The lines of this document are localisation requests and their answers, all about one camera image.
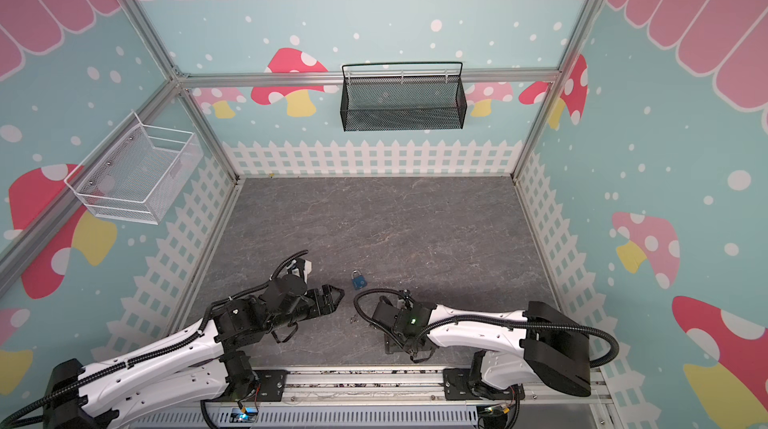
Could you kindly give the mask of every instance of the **black cable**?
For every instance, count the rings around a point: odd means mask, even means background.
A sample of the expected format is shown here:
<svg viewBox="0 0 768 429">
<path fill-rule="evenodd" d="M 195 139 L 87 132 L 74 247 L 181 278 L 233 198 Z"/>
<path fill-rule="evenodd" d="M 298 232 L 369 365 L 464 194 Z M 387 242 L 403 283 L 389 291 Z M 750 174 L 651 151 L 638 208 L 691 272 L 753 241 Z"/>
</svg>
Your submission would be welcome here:
<svg viewBox="0 0 768 429">
<path fill-rule="evenodd" d="M 304 249 L 302 251 L 298 251 L 296 254 L 293 254 L 291 257 L 284 259 L 277 266 L 277 269 L 275 269 L 275 271 L 272 273 L 272 276 L 270 277 L 270 281 L 272 279 L 275 279 L 280 274 L 280 271 L 283 270 L 286 264 L 290 263 L 297 257 L 301 257 L 302 255 L 305 255 L 307 252 L 309 251 Z M 200 325 L 197 327 L 197 331 L 193 332 L 188 338 L 185 338 L 183 341 L 179 341 L 176 344 L 170 345 L 168 347 L 163 347 L 161 349 L 158 349 L 157 351 L 152 351 L 146 354 L 132 357 L 127 361 L 120 362 L 118 364 L 106 367 L 105 369 L 102 369 L 99 372 L 95 372 L 90 376 L 83 377 L 79 381 L 73 382 L 68 386 L 64 386 L 61 389 L 57 389 L 56 391 L 53 391 L 51 394 L 45 395 L 40 399 L 37 399 L 36 401 L 22 407 L 21 409 L 14 412 L 13 414 L 7 416 L 5 419 L 2 420 L 2 422 L 0 422 L 0 427 L 2 429 L 12 429 L 13 427 L 17 427 L 17 426 L 14 426 L 13 424 L 17 422 L 21 417 L 24 417 L 25 415 L 29 414 L 32 411 L 35 411 L 36 409 L 39 409 L 40 407 L 43 407 L 44 405 L 50 404 L 51 402 L 55 401 L 61 396 L 64 396 L 69 394 L 70 392 L 76 391 L 82 386 L 91 384 L 91 382 L 101 379 L 104 376 L 113 374 L 117 371 L 121 371 L 123 369 L 129 369 L 140 362 L 149 361 L 150 359 L 154 359 L 155 357 L 166 355 L 170 352 L 176 351 L 181 347 L 185 347 L 186 345 L 190 344 L 192 341 L 201 337 L 204 334 L 205 328 L 208 326 L 208 322 L 210 321 L 210 315 L 217 306 L 222 305 L 225 302 L 230 301 L 232 299 L 239 299 L 244 295 L 248 295 L 252 292 L 257 292 L 262 289 L 265 289 L 268 285 L 269 285 L 269 282 L 267 281 L 253 288 L 244 289 L 243 291 L 237 292 L 235 295 L 232 295 L 229 298 L 220 299 L 218 301 L 211 302 L 208 305 L 208 307 L 206 307 L 205 312 L 203 313 L 203 319 L 200 321 Z"/>
<path fill-rule="evenodd" d="M 376 293 L 394 294 L 394 295 L 398 295 L 402 299 L 412 300 L 410 294 L 406 294 L 404 291 L 397 291 L 395 289 L 368 289 L 356 295 L 355 299 L 352 300 L 352 304 L 355 306 L 355 310 L 357 311 L 357 313 L 360 315 L 361 318 L 369 322 L 370 325 L 372 325 L 373 327 L 379 329 L 379 331 L 382 331 L 386 335 L 388 335 L 389 338 L 391 338 L 398 345 L 398 347 L 400 347 L 403 351 L 410 353 L 411 360 L 413 360 L 414 354 L 412 351 L 406 350 L 405 342 L 400 341 L 399 338 L 394 334 L 394 332 L 392 332 L 392 330 L 390 330 L 380 322 L 374 321 L 370 316 L 368 316 L 362 310 L 362 308 L 360 308 L 360 303 L 358 302 L 360 298 L 369 294 L 376 294 Z M 593 335 L 595 337 L 598 337 L 606 341 L 610 346 L 610 348 L 608 349 L 608 352 L 605 355 L 598 357 L 593 361 L 590 361 L 589 367 L 600 367 L 602 365 L 608 364 L 609 362 L 613 361 L 616 358 L 616 356 L 618 356 L 619 354 L 619 343 L 616 340 L 616 338 L 608 334 L 606 331 L 602 331 L 597 328 L 590 328 L 589 326 L 586 326 L 586 325 L 553 324 L 551 322 L 536 322 L 536 321 L 509 321 L 507 319 L 495 319 L 495 318 L 490 318 L 483 315 L 471 315 L 471 314 L 455 315 L 447 319 L 442 319 L 441 321 L 433 322 L 432 324 L 427 325 L 426 328 L 423 328 L 417 334 L 417 336 L 412 340 L 418 343 L 431 330 L 438 328 L 440 326 L 444 326 L 448 324 L 456 324 L 462 321 L 482 322 L 485 324 L 497 325 L 497 326 L 510 328 L 510 329 L 534 329 L 534 330 L 538 329 L 541 331 L 544 331 L 544 330 L 571 331 L 571 332 L 581 332 L 581 334 L 585 334 L 585 335 Z"/>
<path fill-rule="evenodd" d="M 209 429 L 219 429 L 219 427 L 216 425 L 216 423 L 214 423 L 208 414 L 208 409 L 205 406 L 206 402 L 206 399 L 200 399 L 200 413 L 203 415 L 203 421 L 205 421 L 205 425 L 207 425 Z"/>
</svg>

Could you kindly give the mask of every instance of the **white polka dot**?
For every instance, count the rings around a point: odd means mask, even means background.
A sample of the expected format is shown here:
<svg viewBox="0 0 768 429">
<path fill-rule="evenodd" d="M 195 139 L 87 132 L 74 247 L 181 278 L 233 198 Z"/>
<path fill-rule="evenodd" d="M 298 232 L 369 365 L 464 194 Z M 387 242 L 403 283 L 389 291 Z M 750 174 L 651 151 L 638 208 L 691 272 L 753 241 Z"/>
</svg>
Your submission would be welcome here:
<svg viewBox="0 0 768 429">
<path fill-rule="evenodd" d="M 706 354 L 712 356 L 716 361 L 719 361 L 720 348 L 717 347 L 717 343 L 712 336 L 699 328 L 689 329 L 686 334 L 693 342 L 704 349 Z"/>
<path fill-rule="evenodd" d="M 741 319 L 739 316 L 733 315 L 730 312 L 721 310 L 720 317 L 723 319 L 726 328 L 729 328 L 731 332 L 742 339 L 749 339 L 751 341 L 758 339 L 766 330 L 763 326 L 747 321 L 746 319 Z"/>
<path fill-rule="evenodd" d="M 739 254 L 739 246 L 733 242 L 728 242 L 725 244 L 725 253 L 727 255 L 737 255 Z"/>
<path fill-rule="evenodd" d="M 301 62 L 303 62 L 307 66 L 314 66 L 315 64 L 317 64 L 317 59 L 313 58 L 307 53 L 301 53 Z"/>
<path fill-rule="evenodd" d="M 2 233 L 2 236 L 7 239 L 8 241 L 13 241 L 18 237 L 19 234 L 22 233 L 21 229 L 9 229 Z"/>
<path fill-rule="evenodd" d="M 67 266 L 69 265 L 69 252 L 71 250 L 71 247 L 65 247 L 53 254 L 53 257 L 51 258 L 51 269 L 53 272 L 59 275 L 64 275 L 67 273 Z"/>
<path fill-rule="evenodd" d="M 667 277 L 667 275 L 660 272 L 656 275 L 656 282 L 659 283 L 659 287 L 661 289 L 669 289 L 670 287 L 670 279 Z"/>
<path fill-rule="evenodd" d="M 667 249 L 673 257 L 680 257 L 680 241 L 675 240 L 670 242 L 667 246 Z"/>
<path fill-rule="evenodd" d="M 649 235 L 647 238 L 645 238 L 645 249 L 648 249 L 649 251 L 653 252 L 656 249 L 659 249 L 659 241 L 652 235 Z"/>
<path fill-rule="evenodd" d="M 5 126 L 0 127 L 0 137 L 9 143 L 17 143 L 22 140 L 22 131 L 11 124 L 5 124 Z"/>
<path fill-rule="evenodd" d="M 728 176 L 728 186 L 734 191 L 743 191 L 752 184 L 752 176 L 745 170 L 737 170 Z"/>
<path fill-rule="evenodd" d="M 69 169 L 66 164 L 54 164 L 52 166 L 43 166 L 40 168 L 43 175 L 51 181 L 61 181 L 69 174 Z"/>
</svg>

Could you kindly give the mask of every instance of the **black wire basket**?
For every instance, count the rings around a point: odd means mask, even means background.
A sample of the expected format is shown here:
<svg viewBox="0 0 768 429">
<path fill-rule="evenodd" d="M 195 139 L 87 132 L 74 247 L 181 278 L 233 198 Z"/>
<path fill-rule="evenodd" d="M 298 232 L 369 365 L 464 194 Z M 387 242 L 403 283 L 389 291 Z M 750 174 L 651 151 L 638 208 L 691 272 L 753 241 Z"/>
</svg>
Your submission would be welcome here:
<svg viewBox="0 0 768 429">
<path fill-rule="evenodd" d="M 345 131 L 461 129 L 467 113 L 460 62 L 345 64 Z"/>
</svg>

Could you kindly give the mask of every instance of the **gray marble floor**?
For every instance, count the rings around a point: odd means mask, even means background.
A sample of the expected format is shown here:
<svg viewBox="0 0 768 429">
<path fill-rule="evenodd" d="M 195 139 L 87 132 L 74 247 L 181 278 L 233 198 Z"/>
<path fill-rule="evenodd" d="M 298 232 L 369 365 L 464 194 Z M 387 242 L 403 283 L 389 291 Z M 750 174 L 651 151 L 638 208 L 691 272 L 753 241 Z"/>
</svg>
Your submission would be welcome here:
<svg viewBox="0 0 768 429">
<path fill-rule="evenodd" d="M 507 311 L 528 301 L 554 304 L 531 234 L 505 177 L 251 179 L 194 302 L 206 304 L 265 281 L 295 251 L 308 249 L 309 286 L 346 291 L 332 315 L 301 322 L 277 345 L 248 347 L 254 364 L 390 365 L 383 335 L 352 306 L 352 271 L 368 288 L 409 289 L 421 301 L 456 309 Z M 363 305 L 372 313 L 376 297 Z M 281 335 L 286 335 L 283 328 Z M 431 364 L 468 365 L 473 349 L 440 348 Z"/>
</svg>

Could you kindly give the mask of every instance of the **white wire basket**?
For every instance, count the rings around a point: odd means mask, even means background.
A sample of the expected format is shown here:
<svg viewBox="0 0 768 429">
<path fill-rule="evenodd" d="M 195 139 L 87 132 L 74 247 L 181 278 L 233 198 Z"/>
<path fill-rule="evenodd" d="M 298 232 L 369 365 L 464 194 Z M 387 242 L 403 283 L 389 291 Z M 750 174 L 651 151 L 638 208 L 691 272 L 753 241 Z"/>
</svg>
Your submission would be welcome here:
<svg viewBox="0 0 768 429">
<path fill-rule="evenodd" d="M 142 124 L 136 113 L 129 117 L 137 123 L 80 174 L 97 146 L 64 182 L 97 217 L 160 224 L 203 149 L 195 133 Z"/>
</svg>

